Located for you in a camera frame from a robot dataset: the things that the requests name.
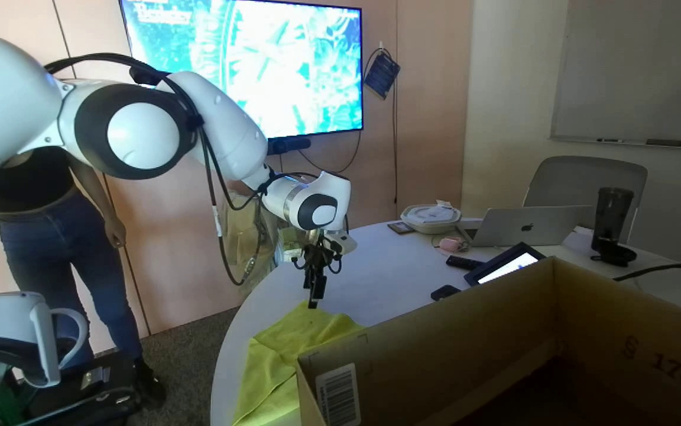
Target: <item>white wall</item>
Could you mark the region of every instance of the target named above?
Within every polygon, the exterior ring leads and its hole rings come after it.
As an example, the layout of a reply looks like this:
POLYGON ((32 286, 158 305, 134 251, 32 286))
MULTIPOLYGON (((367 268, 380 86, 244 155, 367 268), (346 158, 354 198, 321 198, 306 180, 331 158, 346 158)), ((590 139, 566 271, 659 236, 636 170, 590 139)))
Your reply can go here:
POLYGON ((552 143, 568 0, 475 0, 463 211, 521 206, 538 164, 591 155, 650 170, 631 243, 681 261, 681 151, 552 143))

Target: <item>laptop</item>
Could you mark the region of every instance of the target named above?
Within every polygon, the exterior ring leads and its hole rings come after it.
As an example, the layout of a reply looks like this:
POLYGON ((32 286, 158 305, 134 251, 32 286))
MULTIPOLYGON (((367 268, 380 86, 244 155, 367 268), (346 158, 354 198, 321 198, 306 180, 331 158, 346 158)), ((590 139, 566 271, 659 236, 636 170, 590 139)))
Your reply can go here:
POLYGON ((559 247, 585 220, 587 206, 492 209, 475 229, 470 247, 559 247))

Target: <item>person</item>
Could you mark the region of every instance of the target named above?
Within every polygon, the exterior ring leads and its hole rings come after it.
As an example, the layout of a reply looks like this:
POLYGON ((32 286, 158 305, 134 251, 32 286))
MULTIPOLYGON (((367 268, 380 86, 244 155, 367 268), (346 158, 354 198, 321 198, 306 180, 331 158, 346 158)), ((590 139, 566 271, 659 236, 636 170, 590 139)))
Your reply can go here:
MULTIPOLYGON (((98 174, 71 155, 46 148, 15 156, 0 168, 0 241, 21 292, 38 292, 53 307, 86 314, 71 268, 86 282, 117 352, 132 362, 134 387, 158 407, 165 387, 145 362, 132 310, 126 298, 119 249, 126 228, 113 213, 98 174)), ((79 330, 55 319, 56 345, 71 349, 79 330)), ((90 345, 73 357, 66 376, 92 368, 90 345)))

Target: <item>table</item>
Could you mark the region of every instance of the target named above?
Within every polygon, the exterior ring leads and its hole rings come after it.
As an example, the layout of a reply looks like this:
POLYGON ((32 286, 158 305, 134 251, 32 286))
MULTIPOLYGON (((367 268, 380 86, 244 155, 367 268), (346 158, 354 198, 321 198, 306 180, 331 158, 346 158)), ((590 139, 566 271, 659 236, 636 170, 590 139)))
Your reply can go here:
MULTIPOLYGON (((447 268, 444 261, 449 253, 436 249, 429 236, 403 236, 391 232, 386 222, 357 228, 351 232, 351 236, 357 241, 357 249, 343 259, 340 274, 328 273, 327 293, 319 305, 328 312, 353 318, 360 327, 373 327, 391 318, 424 307, 434 303, 430 292, 444 285, 457 290, 469 286, 463 282, 463 271, 447 268)), ((547 256, 596 271, 606 278, 619 278, 640 268, 671 262, 662 256, 639 251, 639 259, 629 268, 604 265, 591 261, 590 241, 591 229, 578 228, 564 241, 564 247, 538 249, 547 256)), ((470 249, 463 256, 489 261, 501 251, 506 249, 470 249)), ((681 305, 681 271, 645 274, 622 285, 681 305)), ((230 411, 237 407, 248 338, 288 314, 304 300, 307 300, 307 292, 304 290, 304 271, 296 271, 291 262, 272 271, 244 300, 220 345, 211 394, 212 426, 230 424, 230 411)))

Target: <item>wall-mounted screen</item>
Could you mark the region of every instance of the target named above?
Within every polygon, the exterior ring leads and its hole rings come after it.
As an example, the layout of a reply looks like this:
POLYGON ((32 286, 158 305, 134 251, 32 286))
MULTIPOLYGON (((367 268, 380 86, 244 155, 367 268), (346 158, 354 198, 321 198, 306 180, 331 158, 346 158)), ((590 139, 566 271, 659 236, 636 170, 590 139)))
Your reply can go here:
POLYGON ((365 129, 361 9, 262 0, 120 0, 131 53, 197 72, 268 138, 365 129))

